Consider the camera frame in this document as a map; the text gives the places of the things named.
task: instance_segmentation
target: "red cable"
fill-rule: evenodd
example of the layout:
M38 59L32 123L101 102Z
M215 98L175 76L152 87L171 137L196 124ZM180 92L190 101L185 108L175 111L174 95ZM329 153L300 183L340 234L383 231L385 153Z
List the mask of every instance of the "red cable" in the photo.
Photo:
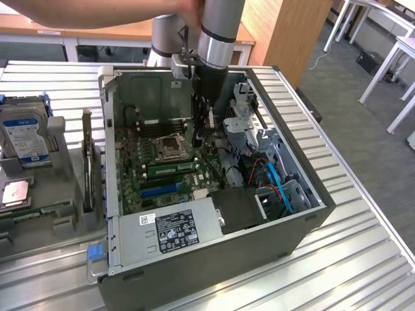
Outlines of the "red cable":
M273 185L266 185L266 187L272 188L276 192L276 194L278 195L278 198L282 199L281 193L279 193L278 189L275 186L273 186Z
M257 163L258 163L259 160L262 160L264 162L267 162L266 159L264 159L263 157L259 157L258 159L256 159L256 161L254 163L254 166L252 167L252 171L251 171L251 175L249 177L248 184L251 184L252 176L254 175L254 170L255 170L255 167L257 166Z

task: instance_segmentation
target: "human hand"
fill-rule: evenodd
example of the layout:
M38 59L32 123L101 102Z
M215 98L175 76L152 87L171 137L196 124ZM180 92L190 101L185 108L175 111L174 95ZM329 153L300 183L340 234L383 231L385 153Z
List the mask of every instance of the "human hand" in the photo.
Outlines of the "human hand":
M204 0L178 0L177 15L183 18L187 26L200 32L204 5Z

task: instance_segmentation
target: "table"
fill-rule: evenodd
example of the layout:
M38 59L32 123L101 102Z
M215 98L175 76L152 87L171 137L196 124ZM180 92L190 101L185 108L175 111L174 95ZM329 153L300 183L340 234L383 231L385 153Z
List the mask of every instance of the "table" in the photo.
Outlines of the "table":
M386 57L385 61L382 63L382 66L376 72L376 75L373 77L368 88L363 93L362 97L359 99L361 104L364 104L368 99L370 93L374 90L376 84L382 80L382 77L387 72L388 68L394 61L394 58L399 51L407 53L411 58L415 59L415 38L406 38L406 37L397 37L396 43L389 55ZM408 89L408 91L403 95L402 100L406 100L412 91L415 89L415 83ZM415 97L403 108L402 112L396 117L396 119L388 127L388 133L393 133L396 127L401 123L401 121L408 115L408 113L415 106Z
M9 62L0 74L0 93L37 95L46 89L54 114L67 120L70 148L80 146L82 109L91 107L93 137L104 151L99 65ZM290 256L158 310L413 310L414 255L282 74L271 67L254 71L266 88L283 93L285 99L274 103L338 207ZM105 310L97 285L86 280L88 242L104 235L0 259L0 309Z
M103 29L50 29L22 15L0 14L0 41L60 44L70 62L78 61L78 45L150 48L151 34L152 19ZM254 37L240 24L234 48L241 52L239 65L248 64L254 45Z
M394 1L399 3L400 5L403 5L409 10L415 12L415 2L413 0L394 0Z
M344 5L342 10L340 11L340 14L338 15L337 21L335 23L335 26L333 27L333 30L331 31L331 34L329 36L329 39L327 40L327 43L323 49L324 52L328 52L331 42L333 41L333 38L336 35L336 32L338 28L340 27L340 24L342 23L342 20L344 16L346 15L346 12L351 5L350 12L343 24L343 27L341 28L339 34L336 37L336 42L340 42L340 40L343 37L344 32L346 31L347 26L349 25L349 22L351 18L353 17L353 14L358 6L364 6L366 7L366 11L363 14L362 19L359 21L359 24L357 25L357 28L355 32L353 33L353 36L350 38L350 44L353 44L355 41L356 35L359 32L360 28L362 27L363 23L366 21L366 18L368 17L370 10L377 10L380 13L382 13L387 18L391 19L395 23L397 23L399 26L403 27L407 33L405 34L405 37L409 37L415 30L415 25L407 21L406 19L402 18L401 16L397 15L396 13L393 13L390 11L385 5L381 5L375 0L344 0ZM402 69L408 64L409 58L407 58L397 69L397 73L400 73Z

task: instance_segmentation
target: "human arm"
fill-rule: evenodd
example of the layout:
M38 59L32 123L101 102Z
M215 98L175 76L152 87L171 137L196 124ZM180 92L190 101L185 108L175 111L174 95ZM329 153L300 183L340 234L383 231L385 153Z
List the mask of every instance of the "human arm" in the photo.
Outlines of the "human arm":
M94 29L177 14L200 25L200 0L2 0L31 20L52 28Z

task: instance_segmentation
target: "blue latch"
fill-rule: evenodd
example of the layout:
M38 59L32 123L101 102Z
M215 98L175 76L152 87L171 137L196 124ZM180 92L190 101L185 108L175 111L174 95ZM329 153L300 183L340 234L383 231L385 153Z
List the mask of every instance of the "blue latch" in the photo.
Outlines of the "blue latch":
M88 260L99 260L105 257L101 243L88 246Z

